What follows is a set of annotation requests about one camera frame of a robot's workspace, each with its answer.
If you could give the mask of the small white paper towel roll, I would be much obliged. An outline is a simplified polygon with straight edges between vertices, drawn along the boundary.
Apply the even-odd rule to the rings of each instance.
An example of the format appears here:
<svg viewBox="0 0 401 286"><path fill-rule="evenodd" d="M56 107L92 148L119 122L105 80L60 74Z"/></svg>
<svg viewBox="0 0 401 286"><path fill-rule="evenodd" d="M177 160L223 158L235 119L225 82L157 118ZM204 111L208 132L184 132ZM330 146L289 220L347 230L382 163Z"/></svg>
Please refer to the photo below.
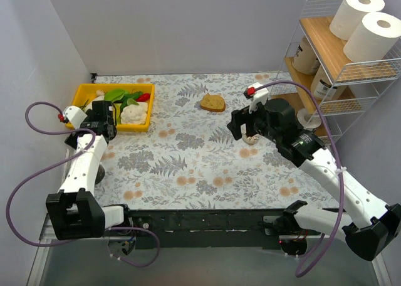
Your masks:
<svg viewBox="0 0 401 286"><path fill-rule="evenodd" d="M383 12L366 14L343 48L352 62L381 60L400 38L400 19Z"/></svg>

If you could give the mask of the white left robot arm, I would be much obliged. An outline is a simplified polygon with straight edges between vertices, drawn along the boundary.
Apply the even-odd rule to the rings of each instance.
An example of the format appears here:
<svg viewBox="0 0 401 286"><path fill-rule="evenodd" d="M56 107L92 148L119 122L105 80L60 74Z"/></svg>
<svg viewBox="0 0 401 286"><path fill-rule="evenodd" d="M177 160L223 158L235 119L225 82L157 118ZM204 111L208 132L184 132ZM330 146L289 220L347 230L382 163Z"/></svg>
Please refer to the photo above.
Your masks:
<svg viewBox="0 0 401 286"><path fill-rule="evenodd" d="M99 238L110 228L118 235L128 235L133 230L133 220L128 216L127 205L100 206L93 195L95 185L105 176L101 158L117 134L112 103L94 101L86 112L69 106L59 118L75 129L66 140L74 148L75 158L59 191L46 198L57 239Z"/></svg>

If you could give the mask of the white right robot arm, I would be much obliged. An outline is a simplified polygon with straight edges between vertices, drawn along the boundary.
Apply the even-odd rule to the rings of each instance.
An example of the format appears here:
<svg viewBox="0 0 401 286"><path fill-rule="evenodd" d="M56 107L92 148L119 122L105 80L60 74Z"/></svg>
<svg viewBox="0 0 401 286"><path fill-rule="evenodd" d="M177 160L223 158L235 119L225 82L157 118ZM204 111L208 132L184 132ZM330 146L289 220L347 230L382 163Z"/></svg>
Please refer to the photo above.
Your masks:
<svg viewBox="0 0 401 286"><path fill-rule="evenodd" d="M358 257L372 261L400 233L400 205L389 205L364 188L346 169L337 166L331 150L298 122L294 108L281 98L257 103L231 113L227 128L236 140L261 135L279 154L323 186L339 203L337 213L314 208L305 201L288 206L269 227L298 234L313 230L326 235L337 227L335 238Z"/></svg>

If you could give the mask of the large white paper towel roll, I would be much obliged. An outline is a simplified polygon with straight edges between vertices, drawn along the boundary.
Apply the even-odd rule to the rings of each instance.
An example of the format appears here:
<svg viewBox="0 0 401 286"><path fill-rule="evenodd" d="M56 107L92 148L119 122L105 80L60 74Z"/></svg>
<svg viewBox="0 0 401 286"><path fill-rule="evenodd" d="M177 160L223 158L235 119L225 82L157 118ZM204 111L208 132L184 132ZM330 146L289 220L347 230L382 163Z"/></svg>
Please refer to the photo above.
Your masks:
<svg viewBox="0 0 401 286"><path fill-rule="evenodd" d="M384 7L384 0L342 0L329 29L337 38L348 41L366 14Z"/></svg>

